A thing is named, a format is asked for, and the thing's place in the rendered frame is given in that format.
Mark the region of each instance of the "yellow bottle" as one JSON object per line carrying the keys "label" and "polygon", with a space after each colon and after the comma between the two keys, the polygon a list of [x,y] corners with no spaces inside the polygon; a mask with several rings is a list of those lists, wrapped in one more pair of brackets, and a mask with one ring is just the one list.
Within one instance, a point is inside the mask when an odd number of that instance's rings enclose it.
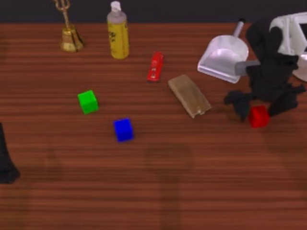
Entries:
{"label": "yellow bottle", "polygon": [[115,59],[128,57],[129,37],[127,16],[121,11],[120,2],[111,2],[111,12],[107,15],[106,19],[112,57]]}

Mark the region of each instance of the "bottle cap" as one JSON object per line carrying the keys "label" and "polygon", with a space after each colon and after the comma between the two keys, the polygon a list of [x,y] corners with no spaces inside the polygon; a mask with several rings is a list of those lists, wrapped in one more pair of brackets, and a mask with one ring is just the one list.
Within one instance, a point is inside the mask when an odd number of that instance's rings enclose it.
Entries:
{"label": "bottle cap", "polygon": [[119,1],[113,1],[111,2],[111,10],[113,12],[121,11],[120,2]]}

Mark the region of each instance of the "brown wooden surface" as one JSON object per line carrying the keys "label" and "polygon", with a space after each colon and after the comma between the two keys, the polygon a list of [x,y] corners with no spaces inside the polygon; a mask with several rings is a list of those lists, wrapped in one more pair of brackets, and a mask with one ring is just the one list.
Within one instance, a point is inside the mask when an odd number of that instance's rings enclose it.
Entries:
{"label": "brown wooden surface", "polygon": [[[1,230],[307,228],[307,95],[252,129],[223,105],[247,78],[197,72],[234,24],[130,24],[126,60],[110,57],[105,24],[76,26],[87,45],[67,54],[60,24],[0,25],[0,121],[22,173],[0,185]],[[147,83],[154,51],[165,65]],[[167,85],[181,74],[213,107],[195,120]],[[83,115],[77,94],[89,89],[100,110]],[[135,139],[117,143],[112,122],[125,117]]]}

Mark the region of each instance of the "dustpan handle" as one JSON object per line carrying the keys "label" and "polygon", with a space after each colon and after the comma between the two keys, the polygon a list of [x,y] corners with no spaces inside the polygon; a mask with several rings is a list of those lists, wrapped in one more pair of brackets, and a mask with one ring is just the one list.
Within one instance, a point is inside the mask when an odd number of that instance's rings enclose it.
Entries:
{"label": "dustpan handle", "polygon": [[239,35],[240,35],[240,33],[241,33],[242,29],[243,29],[244,23],[245,23],[245,19],[241,18],[239,20],[238,24],[236,25],[235,31],[233,33],[234,37],[239,37]]}

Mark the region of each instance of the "red box cutter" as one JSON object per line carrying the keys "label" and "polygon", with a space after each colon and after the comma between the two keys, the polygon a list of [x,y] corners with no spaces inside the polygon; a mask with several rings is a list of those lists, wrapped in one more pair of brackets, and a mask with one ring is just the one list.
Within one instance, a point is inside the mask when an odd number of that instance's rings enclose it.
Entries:
{"label": "red box cutter", "polygon": [[160,73],[163,65],[163,54],[155,52],[152,58],[152,63],[147,76],[148,81],[157,82],[160,80]]}

